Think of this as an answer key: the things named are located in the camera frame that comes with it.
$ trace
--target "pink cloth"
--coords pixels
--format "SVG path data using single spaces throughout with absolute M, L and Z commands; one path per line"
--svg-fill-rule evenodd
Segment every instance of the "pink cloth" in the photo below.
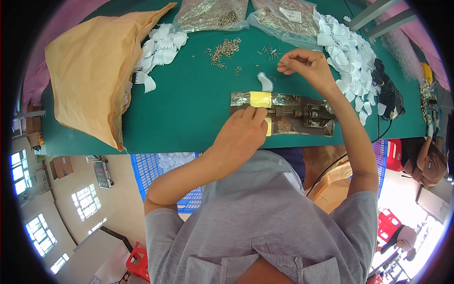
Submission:
M 110 0 L 66 0 L 45 26 L 35 48 L 22 85 L 22 106 L 25 112 L 29 102 L 38 105 L 41 94 L 49 84 L 50 74 L 44 59 L 44 47 L 49 41 L 78 25 L 85 17 Z
M 375 2 L 375 0 L 367 0 L 370 3 Z M 388 9 L 385 14 L 389 17 L 393 17 L 400 12 L 407 10 L 409 6 L 405 1 L 402 1 Z M 424 28 L 423 24 L 419 19 L 415 19 L 405 25 L 399 27 L 403 32 L 410 38 L 424 53 L 424 56 L 429 63 L 429 66 L 432 68 L 432 71 L 435 73 L 435 77 L 440 85 L 448 91 L 451 91 L 449 86 L 448 76 L 444 70 L 443 62 L 441 61 L 440 55 L 430 38 L 427 30 Z

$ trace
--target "hair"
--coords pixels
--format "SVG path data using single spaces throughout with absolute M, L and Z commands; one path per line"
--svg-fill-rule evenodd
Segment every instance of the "hair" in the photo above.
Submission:
M 412 248 L 411 250 L 408 251 L 407 256 L 405 257 L 406 260 L 412 261 L 415 259 L 416 256 L 416 249 Z

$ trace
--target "window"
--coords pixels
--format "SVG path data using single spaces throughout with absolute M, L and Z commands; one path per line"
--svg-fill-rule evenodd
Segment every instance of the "window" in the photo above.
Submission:
M 104 217 L 104 219 L 101 222 L 97 223 L 96 226 L 94 226 L 93 228 L 91 228 L 91 230 L 88 231 L 88 234 L 91 234 L 97 228 L 101 227 L 104 224 L 105 221 L 107 221 L 107 218 Z
M 79 190 L 78 192 L 72 194 L 71 197 L 82 222 L 88 219 L 91 215 L 95 214 L 96 211 L 101 208 L 101 202 L 96 196 L 94 184 L 90 184 L 86 188 Z
M 17 195 L 32 187 L 25 149 L 11 155 L 11 176 Z
M 62 257 L 57 260 L 57 262 L 54 263 L 54 265 L 50 268 L 50 270 L 54 273 L 57 274 L 57 272 L 60 270 L 60 268 L 69 260 L 69 256 L 67 254 L 64 254 Z
M 57 240 L 47 226 L 42 214 L 31 220 L 25 225 L 25 228 L 41 257 L 44 257 L 57 244 Z

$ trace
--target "clear plastic bag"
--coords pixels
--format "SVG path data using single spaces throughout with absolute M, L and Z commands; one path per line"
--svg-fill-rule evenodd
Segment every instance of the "clear plastic bag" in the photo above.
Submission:
M 200 30 L 241 30 L 248 0 L 183 0 L 173 19 L 173 31 L 191 33 Z
M 309 50 L 317 45 L 319 29 L 312 16 L 316 5 L 302 0 L 252 0 L 255 12 L 247 22 L 283 42 Z

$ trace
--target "yellow tape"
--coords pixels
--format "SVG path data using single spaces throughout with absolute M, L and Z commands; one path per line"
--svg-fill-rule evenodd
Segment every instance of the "yellow tape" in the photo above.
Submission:
M 266 123 L 268 123 L 268 132 L 266 133 L 267 136 L 271 136 L 271 117 L 265 117 Z
M 271 108 L 271 93 L 268 92 L 250 92 L 251 106 L 255 108 Z

